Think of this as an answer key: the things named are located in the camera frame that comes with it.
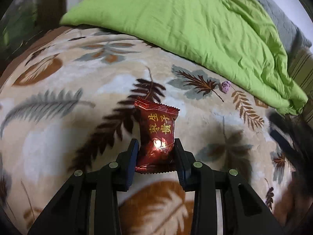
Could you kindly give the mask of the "green quilt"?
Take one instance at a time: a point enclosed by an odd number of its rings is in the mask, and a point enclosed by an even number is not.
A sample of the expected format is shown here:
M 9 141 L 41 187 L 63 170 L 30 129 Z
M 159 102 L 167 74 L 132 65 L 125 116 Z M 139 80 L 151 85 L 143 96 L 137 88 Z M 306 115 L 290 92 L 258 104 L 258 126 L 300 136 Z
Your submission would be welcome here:
M 283 115 L 300 114 L 308 101 L 257 0 L 83 0 L 60 23 L 136 36 L 223 76 Z

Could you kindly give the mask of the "striped beige headboard cushion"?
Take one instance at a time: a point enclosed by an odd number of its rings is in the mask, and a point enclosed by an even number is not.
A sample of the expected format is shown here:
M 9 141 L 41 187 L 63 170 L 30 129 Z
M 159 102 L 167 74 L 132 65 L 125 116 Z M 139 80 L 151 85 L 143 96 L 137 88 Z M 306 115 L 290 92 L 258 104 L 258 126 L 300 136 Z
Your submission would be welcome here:
M 308 48 L 299 50 L 288 68 L 288 73 L 307 96 L 312 98 L 312 52 Z

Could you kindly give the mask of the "grey pillow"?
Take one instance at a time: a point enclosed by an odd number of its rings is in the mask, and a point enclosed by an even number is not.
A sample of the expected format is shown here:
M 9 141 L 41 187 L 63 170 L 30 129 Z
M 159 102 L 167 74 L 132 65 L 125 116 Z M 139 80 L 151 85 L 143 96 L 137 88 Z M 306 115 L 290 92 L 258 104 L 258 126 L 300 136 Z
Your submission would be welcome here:
M 257 0 L 275 23 L 289 58 L 312 50 L 312 21 L 299 0 Z

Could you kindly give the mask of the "dark wooden wardrobe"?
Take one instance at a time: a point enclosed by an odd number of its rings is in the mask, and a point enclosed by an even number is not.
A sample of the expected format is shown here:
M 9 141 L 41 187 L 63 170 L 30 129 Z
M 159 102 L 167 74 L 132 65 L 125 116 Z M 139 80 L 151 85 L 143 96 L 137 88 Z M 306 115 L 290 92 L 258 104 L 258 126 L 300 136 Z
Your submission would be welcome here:
M 66 0 L 1 0 L 1 69 L 59 25 Z

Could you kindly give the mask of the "small purple crumpled ball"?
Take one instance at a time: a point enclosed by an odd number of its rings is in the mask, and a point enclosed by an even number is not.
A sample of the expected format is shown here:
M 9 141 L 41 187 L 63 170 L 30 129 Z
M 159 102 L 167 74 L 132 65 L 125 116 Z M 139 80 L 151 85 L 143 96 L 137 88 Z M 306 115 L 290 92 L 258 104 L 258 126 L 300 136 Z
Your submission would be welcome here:
M 220 90 L 227 94 L 230 90 L 230 87 L 231 87 L 231 82 L 230 81 L 223 81 L 221 84 L 220 84 Z

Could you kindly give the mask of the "dark red candy packet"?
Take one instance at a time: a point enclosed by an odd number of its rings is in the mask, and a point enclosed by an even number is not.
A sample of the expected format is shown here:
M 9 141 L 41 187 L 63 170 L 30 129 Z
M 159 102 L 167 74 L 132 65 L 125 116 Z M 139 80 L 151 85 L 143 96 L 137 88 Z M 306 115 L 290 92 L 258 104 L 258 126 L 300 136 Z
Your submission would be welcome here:
M 140 149 L 135 171 L 157 174 L 175 170 L 174 124 L 179 109 L 162 103 L 137 98 L 134 106 L 139 113 Z

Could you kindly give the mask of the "leaf pattern bed blanket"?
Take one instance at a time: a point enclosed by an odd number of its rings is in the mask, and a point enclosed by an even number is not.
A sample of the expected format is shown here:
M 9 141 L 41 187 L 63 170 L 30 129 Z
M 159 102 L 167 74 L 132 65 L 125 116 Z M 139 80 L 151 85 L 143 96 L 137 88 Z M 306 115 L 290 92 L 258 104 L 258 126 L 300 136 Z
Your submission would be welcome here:
M 1 206 L 26 234 L 76 169 L 96 171 L 139 136 L 133 102 L 179 109 L 175 136 L 214 170 L 237 169 L 281 225 L 292 167 L 271 139 L 270 108 L 204 67 L 136 37 L 68 29 L 25 52 L 1 87 Z

